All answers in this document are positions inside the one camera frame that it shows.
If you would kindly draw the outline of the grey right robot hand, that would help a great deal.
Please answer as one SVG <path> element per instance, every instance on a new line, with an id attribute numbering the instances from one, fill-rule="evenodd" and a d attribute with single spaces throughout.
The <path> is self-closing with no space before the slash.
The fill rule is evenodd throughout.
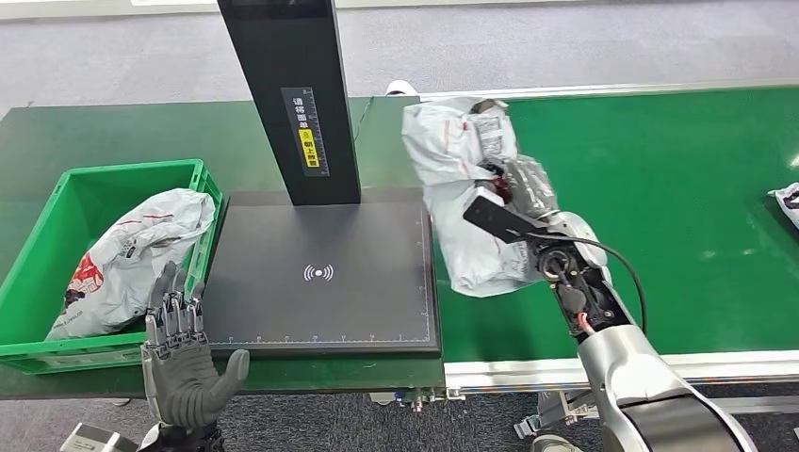
<path id="1" fill-rule="evenodd" d="M 511 210 L 540 220 L 560 211 L 557 196 L 544 167 L 534 158 L 483 159 L 479 167 L 491 173 L 490 190 Z"/>

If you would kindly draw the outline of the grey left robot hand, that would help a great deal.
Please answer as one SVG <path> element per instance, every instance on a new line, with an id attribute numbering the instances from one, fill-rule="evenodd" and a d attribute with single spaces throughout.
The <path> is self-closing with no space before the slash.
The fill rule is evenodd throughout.
<path id="1" fill-rule="evenodd" d="M 145 315 L 141 363 L 151 413 L 163 424 L 209 426 L 249 376 L 251 355 L 235 350 L 221 374 L 204 328 L 201 284 L 186 290 L 187 274 L 168 262 L 157 277 Z"/>

